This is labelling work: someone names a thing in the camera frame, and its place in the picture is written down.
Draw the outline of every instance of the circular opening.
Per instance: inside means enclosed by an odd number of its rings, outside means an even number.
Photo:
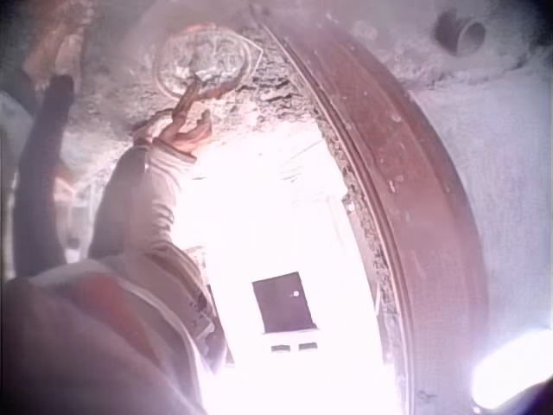
[[[476,52],[486,38],[486,28],[480,22],[470,22],[459,35],[457,54],[466,56]]]

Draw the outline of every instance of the dark square window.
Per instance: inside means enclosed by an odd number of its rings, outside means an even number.
[[[316,329],[298,272],[253,283],[265,333]]]

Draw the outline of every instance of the bright light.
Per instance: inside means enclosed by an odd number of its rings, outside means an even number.
[[[474,370],[473,399],[495,409],[553,375],[553,331],[520,336],[488,356]]]

